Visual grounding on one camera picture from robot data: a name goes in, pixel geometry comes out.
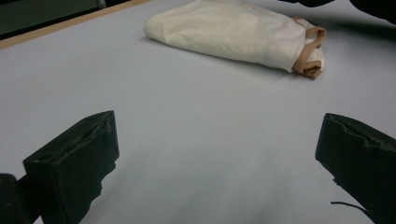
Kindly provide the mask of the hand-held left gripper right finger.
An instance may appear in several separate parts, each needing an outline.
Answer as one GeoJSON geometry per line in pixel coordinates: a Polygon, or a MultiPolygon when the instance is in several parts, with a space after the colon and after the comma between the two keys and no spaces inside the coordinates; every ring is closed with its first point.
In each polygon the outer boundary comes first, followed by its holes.
{"type": "Polygon", "coordinates": [[[396,224],[396,139],[361,121],[327,113],[315,158],[374,224],[396,224]]]}

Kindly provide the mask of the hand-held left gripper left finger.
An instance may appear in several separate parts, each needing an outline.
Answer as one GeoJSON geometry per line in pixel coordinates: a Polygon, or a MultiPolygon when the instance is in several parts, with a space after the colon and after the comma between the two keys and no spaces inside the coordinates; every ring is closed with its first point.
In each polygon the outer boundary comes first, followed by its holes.
{"type": "Polygon", "coordinates": [[[116,168],[119,145],[115,113],[88,116],[23,161],[45,224],[78,224],[102,181],[116,168]]]}

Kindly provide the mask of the light blue mat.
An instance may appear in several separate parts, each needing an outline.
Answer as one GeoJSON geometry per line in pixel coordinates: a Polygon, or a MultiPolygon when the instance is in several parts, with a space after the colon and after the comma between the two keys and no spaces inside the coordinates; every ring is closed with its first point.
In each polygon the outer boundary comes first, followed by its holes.
{"type": "Polygon", "coordinates": [[[315,158],[326,113],[396,138],[396,25],[348,0],[248,0],[326,29],[316,79],[174,49],[148,0],[0,42],[0,173],[89,115],[116,115],[120,156],[81,224],[372,224],[315,158]]]}

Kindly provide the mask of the wooden table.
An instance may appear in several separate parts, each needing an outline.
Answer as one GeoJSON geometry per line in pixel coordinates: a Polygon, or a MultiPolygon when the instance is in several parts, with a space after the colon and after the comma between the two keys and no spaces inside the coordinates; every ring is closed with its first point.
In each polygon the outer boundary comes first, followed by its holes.
{"type": "Polygon", "coordinates": [[[130,0],[127,2],[124,2],[122,4],[118,4],[115,5],[113,7],[107,7],[105,9],[101,9],[98,11],[95,11],[93,13],[89,13],[86,15],[82,15],[67,21],[61,21],[59,23],[56,24],[52,24],[50,26],[47,27],[43,27],[25,34],[21,34],[21,35],[16,35],[16,36],[12,36],[10,38],[4,39],[4,40],[0,40],[0,49],[6,49],[15,45],[18,45],[20,43],[32,40],[32,39],[36,39],[40,36],[43,35],[48,35],[57,31],[60,31],[62,29],[77,25],[77,24],[81,24],[83,22],[86,21],[90,21],[99,17],[103,17],[105,15],[120,11],[120,10],[124,10],[125,8],[129,8],[129,7],[135,7],[141,4],[144,4],[146,2],[148,2],[149,0],[130,0]]]}

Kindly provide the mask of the white baby bodysuit brown trim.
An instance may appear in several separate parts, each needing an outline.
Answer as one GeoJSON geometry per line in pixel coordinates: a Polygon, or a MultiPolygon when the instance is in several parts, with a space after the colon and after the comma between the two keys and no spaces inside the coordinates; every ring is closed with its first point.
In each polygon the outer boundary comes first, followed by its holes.
{"type": "Polygon", "coordinates": [[[317,78],[326,30],[239,0],[194,0],[151,17],[146,36],[166,45],[317,78]]]}

